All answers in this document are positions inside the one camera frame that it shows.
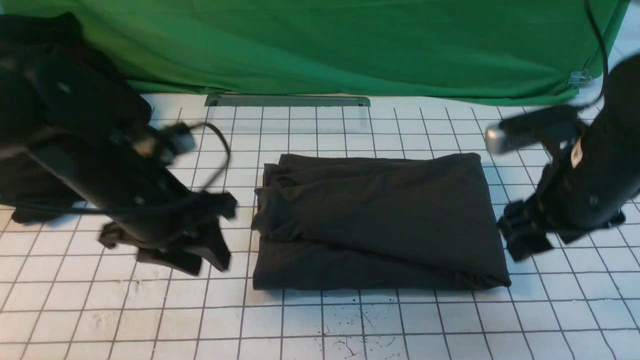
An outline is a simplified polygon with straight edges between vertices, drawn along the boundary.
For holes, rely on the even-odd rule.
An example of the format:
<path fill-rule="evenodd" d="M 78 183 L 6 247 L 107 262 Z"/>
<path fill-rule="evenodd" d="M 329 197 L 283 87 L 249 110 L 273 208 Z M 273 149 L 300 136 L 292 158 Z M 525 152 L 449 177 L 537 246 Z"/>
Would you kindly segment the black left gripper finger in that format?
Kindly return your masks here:
<path fill-rule="evenodd" d="M 227 272 L 230 269 L 231 251 L 224 240 L 218 219 L 196 228 L 190 252 L 209 262 L 217 271 Z"/>
<path fill-rule="evenodd" d="M 202 259 L 198 255 L 182 250 L 139 248 L 135 260 L 141 264 L 160 265 L 194 277 L 199 276 L 202 269 Z"/>

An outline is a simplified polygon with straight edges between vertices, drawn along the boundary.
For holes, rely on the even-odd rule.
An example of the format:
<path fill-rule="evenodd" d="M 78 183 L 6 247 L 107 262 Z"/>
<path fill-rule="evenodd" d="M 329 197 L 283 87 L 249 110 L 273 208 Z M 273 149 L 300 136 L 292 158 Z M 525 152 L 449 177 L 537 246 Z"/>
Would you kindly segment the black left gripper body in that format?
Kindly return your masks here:
<path fill-rule="evenodd" d="M 97 207 L 112 220 L 100 243 L 112 249 L 190 251 L 199 225 L 234 218 L 237 200 L 227 192 L 195 193 L 169 171 L 103 171 L 97 180 Z"/>

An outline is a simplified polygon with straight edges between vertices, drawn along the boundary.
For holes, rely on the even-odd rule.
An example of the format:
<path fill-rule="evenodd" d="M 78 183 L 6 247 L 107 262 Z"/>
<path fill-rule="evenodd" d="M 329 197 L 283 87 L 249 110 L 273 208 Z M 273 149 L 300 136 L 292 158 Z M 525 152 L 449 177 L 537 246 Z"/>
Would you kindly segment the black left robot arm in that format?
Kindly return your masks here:
<path fill-rule="evenodd" d="M 59 207 L 10 200 L 18 210 L 105 215 L 98 241 L 137 249 L 142 264 L 192 276 L 203 262 L 228 271 L 220 219 L 233 219 L 228 192 L 189 190 L 171 171 L 195 149 L 194 125 L 156 129 L 134 91 L 60 53 L 1 41 L 1 157 L 26 154 L 91 204 Z"/>

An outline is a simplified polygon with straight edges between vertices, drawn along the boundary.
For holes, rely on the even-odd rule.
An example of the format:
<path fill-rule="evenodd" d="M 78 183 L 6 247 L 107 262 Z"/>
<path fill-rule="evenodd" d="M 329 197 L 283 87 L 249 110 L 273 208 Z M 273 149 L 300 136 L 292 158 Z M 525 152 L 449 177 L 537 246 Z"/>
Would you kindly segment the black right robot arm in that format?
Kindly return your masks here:
<path fill-rule="evenodd" d="M 541 144 L 551 155 L 535 192 L 506 205 L 497 227 L 515 262 L 553 249 L 548 234 L 571 244 L 622 225 L 622 208 L 639 194 L 638 55 L 603 79 L 603 107 L 592 123 L 576 105 L 554 105 L 486 128 L 486 150 L 503 155 Z"/>

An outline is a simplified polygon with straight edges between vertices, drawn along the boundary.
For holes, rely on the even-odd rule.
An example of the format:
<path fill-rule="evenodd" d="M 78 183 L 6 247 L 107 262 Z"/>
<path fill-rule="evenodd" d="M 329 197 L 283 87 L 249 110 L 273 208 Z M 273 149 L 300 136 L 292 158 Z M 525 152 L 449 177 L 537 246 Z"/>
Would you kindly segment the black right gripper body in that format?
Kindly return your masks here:
<path fill-rule="evenodd" d="M 627 173 L 599 173 L 590 164 L 547 164 L 534 193 L 508 203 L 496 225 L 515 262 L 553 249 L 548 234 L 571 244 L 597 230 L 626 221 Z"/>

